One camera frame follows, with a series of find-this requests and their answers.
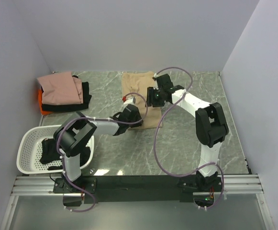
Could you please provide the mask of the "folded pink t shirt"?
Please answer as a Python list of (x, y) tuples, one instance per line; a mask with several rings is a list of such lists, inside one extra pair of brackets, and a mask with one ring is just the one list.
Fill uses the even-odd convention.
[(83, 103), (82, 81), (71, 72), (55, 73), (37, 78), (43, 89), (42, 103), (69, 105)]

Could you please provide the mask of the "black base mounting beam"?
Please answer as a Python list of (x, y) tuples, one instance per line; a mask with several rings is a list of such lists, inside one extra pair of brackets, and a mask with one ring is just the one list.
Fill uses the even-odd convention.
[(64, 194), (63, 202), (68, 207), (79, 206), (79, 202), (139, 202), (179, 201), (198, 202), (211, 206), (214, 199), (209, 196), (222, 190), (222, 179), (218, 175), (204, 179), (199, 175), (172, 177), (168, 175), (128, 176), (81, 176), (71, 186), (64, 177), (56, 178), (53, 193)]

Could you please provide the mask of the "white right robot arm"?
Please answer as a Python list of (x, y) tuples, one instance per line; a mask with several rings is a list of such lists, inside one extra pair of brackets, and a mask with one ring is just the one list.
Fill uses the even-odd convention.
[(174, 85), (168, 74), (154, 75), (154, 87), (147, 88), (147, 105), (162, 107), (166, 102), (179, 106), (195, 118), (196, 136), (201, 143), (196, 187), (207, 191), (216, 185), (219, 151), (229, 128), (220, 103), (209, 103), (197, 98), (180, 86)]

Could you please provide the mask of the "black clothes in basket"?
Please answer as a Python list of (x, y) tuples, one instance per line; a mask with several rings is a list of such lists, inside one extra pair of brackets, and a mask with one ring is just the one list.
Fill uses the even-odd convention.
[[(85, 147), (83, 152), (80, 153), (80, 166), (83, 166), (89, 160), (90, 153), (90, 147)], [(62, 162), (60, 160), (60, 154), (56, 151), (56, 142), (53, 138), (46, 138), (42, 141), (42, 156), (40, 158), (40, 163), (49, 164), (54, 161), (58, 161), (58, 166), (50, 166), (48, 170), (61, 170)]]

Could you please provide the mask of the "folded black t shirt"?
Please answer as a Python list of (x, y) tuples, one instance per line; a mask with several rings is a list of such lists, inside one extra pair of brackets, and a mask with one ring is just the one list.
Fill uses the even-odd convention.
[(89, 108), (89, 103), (92, 96), (89, 93), (89, 83), (82, 81), (82, 89), (83, 89), (83, 103), (82, 104), (69, 104), (69, 105), (48, 105), (42, 103), (42, 109), (44, 111), (49, 111), (51, 113), (70, 113), (80, 110), (86, 110)]

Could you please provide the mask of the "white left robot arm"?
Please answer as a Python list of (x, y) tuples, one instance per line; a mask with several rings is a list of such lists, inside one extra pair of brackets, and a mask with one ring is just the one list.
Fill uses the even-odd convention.
[(84, 188), (80, 169), (80, 155), (91, 137), (97, 135), (118, 136), (130, 127), (143, 124), (139, 108), (134, 104), (125, 105), (121, 112), (109, 118), (92, 118), (81, 112), (74, 113), (54, 133), (56, 150), (61, 156), (64, 187), (69, 192)]

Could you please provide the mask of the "white plastic laundry basket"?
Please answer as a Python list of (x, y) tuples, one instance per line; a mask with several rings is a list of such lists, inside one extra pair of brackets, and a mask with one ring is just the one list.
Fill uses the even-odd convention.
[[(46, 138), (53, 138), (55, 131), (60, 127), (60, 125), (52, 126), (38, 126), (30, 129), (23, 136), (18, 154), (16, 165), (20, 172), (24, 174), (45, 174), (45, 173), (60, 173), (61, 170), (49, 171), (50, 166), (58, 166), (58, 161), (54, 161), (49, 164), (41, 164), (40, 158), (42, 156), (42, 141)], [(75, 157), (70, 157), (66, 161), (67, 175), (74, 179), (81, 175), (81, 170), (86, 168), (92, 158), (94, 152), (94, 137), (91, 137), (86, 147), (90, 147), (90, 157), (89, 160), (80, 166), (80, 155)]]

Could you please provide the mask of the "folded orange t shirt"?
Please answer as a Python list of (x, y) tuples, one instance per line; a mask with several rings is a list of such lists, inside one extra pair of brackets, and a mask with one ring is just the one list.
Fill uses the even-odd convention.
[(40, 109), (41, 115), (49, 115), (49, 114), (51, 114), (51, 112), (44, 111), (42, 109), (42, 90), (41, 89), (38, 90), (38, 103), (39, 103), (39, 109)]

